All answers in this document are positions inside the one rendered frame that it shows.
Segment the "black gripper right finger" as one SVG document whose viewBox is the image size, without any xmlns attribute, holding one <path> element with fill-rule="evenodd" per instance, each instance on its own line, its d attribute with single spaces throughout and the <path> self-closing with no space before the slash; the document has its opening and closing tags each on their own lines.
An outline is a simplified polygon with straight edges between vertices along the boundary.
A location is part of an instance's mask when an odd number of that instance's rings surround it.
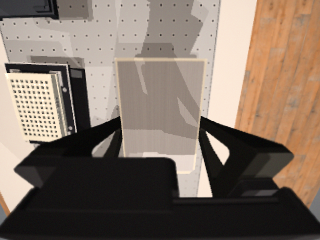
<svg viewBox="0 0 320 240">
<path fill-rule="evenodd" d="M 206 132 L 228 148 L 229 156 L 224 164 Z M 243 179 L 273 179 L 294 159 L 294 154 L 283 144 L 203 116 L 200 117 L 198 140 L 212 197 L 226 197 L 237 182 Z"/>
</svg>

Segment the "black rectangular frame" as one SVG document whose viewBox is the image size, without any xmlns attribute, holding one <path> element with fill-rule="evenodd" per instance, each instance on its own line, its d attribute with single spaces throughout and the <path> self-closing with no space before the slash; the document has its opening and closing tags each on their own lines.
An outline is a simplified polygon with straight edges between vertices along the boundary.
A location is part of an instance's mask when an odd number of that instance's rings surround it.
<svg viewBox="0 0 320 240">
<path fill-rule="evenodd" d="M 67 64 L 3 63 L 6 73 L 58 74 L 68 135 L 91 128 L 85 69 L 70 69 Z"/>
</svg>

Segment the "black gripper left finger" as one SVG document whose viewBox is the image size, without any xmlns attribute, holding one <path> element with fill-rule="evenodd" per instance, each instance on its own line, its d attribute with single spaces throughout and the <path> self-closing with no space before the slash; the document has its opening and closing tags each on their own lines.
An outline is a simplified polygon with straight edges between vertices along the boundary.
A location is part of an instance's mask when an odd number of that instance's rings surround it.
<svg viewBox="0 0 320 240">
<path fill-rule="evenodd" d="M 103 124 L 40 144 L 28 155 L 93 157 L 93 149 L 112 133 L 114 136 L 103 157 L 118 157 L 123 140 L 120 116 Z"/>
</svg>

